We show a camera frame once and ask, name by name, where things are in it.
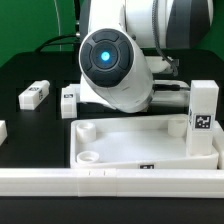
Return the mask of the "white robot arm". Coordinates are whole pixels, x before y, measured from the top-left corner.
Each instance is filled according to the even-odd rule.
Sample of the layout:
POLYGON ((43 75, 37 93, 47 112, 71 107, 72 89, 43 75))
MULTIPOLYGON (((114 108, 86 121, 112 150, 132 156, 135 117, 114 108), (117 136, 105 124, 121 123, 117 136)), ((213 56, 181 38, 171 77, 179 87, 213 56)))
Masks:
POLYGON ((153 75, 144 48, 189 49, 209 32, 213 0, 85 0, 79 65, 90 88, 126 113, 145 109, 153 75))

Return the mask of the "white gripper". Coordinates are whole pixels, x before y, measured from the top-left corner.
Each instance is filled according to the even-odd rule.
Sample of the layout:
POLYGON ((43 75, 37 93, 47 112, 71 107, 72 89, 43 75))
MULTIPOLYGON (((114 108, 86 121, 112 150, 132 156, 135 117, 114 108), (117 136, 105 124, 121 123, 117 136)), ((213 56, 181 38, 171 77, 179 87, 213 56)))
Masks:
POLYGON ((185 107, 189 105, 190 87, 178 80, 155 80, 150 106, 185 107))

